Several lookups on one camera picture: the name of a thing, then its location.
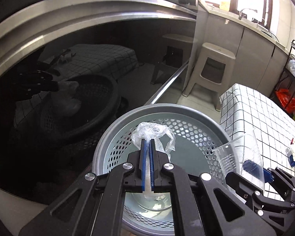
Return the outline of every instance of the stainless steel rim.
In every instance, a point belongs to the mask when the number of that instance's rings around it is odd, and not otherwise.
[[[165,0],[44,0],[0,23],[0,76],[43,45],[98,24],[132,19],[195,22],[196,13]]]
[[[183,107],[180,105],[176,104],[153,104],[153,105],[146,105],[143,107],[139,107],[137,109],[134,109],[119,119],[117,119],[103,134],[101,137],[97,148],[94,153],[93,157],[93,165],[92,165],[92,172],[100,175],[103,174],[104,171],[104,156],[106,151],[109,149],[109,145],[111,143],[111,140],[114,138],[114,136],[129,122],[145,116],[147,114],[154,114],[154,113],[163,113],[163,112],[172,112],[176,114],[182,114],[189,116],[195,120],[198,120],[200,122],[206,123],[206,126],[210,128],[212,131],[214,131],[217,135],[217,137],[222,141],[222,143],[227,143],[229,141],[229,137],[226,135],[225,132],[223,132],[220,129],[220,126],[214,122],[212,119],[209,117],[205,116],[204,114],[188,108],[188,107]],[[125,229],[130,230],[133,232],[135,235],[174,235],[173,231],[160,231],[160,230],[155,230],[155,231],[146,231],[146,228],[141,227],[139,224],[133,224],[131,221],[128,221],[127,219],[123,218],[123,227]]]

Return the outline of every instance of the kitchen counter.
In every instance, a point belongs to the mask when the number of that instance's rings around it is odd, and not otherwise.
[[[277,42],[276,40],[274,40],[273,38],[271,38],[270,36],[268,36],[267,34],[262,32],[261,30],[257,29],[256,23],[253,23],[245,18],[242,18],[241,20],[239,20],[238,15],[236,15],[232,12],[225,11],[220,8],[216,8],[216,7],[212,7],[210,5],[207,5],[204,0],[198,0],[198,1],[199,1],[199,5],[208,13],[223,17],[228,20],[231,20],[237,24],[240,24],[240,25],[256,32],[257,34],[261,35],[262,37],[266,38],[268,41],[273,43],[276,47],[281,49],[285,54],[287,54],[287,55],[289,54],[289,50],[287,50],[286,47],[284,47],[281,43]]]

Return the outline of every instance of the clear plastic bag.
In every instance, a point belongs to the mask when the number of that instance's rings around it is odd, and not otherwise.
[[[287,63],[287,68],[295,76],[295,60],[291,59]]]
[[[165,150],[163,144],[159,140],[160,137],[167,135],[171,140],[167,143]],[[166,125],[161,125],[153,122],[141,122],[131,135],[133,144],[140,149],[141,140],[145,139],[149,142],[151,139],[155,140],[155,149],[168,155],[171,160],[171,151],[175,151],[175,135],[171,129]]]
[[[165,150],[160,141],[160,137],[167,135],[170,141],[167,143]],[[132,143],[138,148],[141,148],[141,140],[145,139],[149,142],[151,139],[155,140],[155,149],[162,153],[166,153],[169,161],[171,161],[171,151],[175,151],[175,135],[171,129],[166,125],[161,125],[153,122],[141,122],[131,135]],[[169,193],[154,193],[151,189],[151,175],[150,175],[150,158],[147,156],[145,170],[145,191],[142,194],[133,193],[137,202],[147,208],[148,210],[167,209],[170,206]]]

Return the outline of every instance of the perforated metal basket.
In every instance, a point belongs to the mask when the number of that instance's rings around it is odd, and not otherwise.
[[[176,151],[171,162],[187,173],[208,172],[225,184],[222,170],[213,149],[230,141],[222,128],[212,119],[194,109],[175,104],[154,104],[134,109],[117,119],[103,134],[93,157],[92,171],[101,175],[126,162],[128,154],[138,148],[131,134],[139,123],[156,122],[171,128],[176,136]],[[166,146],[169,138],[160,138]],[[148,209],[138,194],[127,193],[124,203],[123,227],[135,235],[174,235],[174,224],[168,196],[161,208]]]

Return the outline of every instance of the red plastic bag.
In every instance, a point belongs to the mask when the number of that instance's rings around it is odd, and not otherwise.
[[[288,113],[292,113],[295,110],[295,98],[292,98],[292,100],[289,102],[289,100],[291,99],[291,95],[288,89],[279,89],[275,92],[275,94],[283,107],[285,107],[286,104],[289,103],[288,106],[285,108]]]

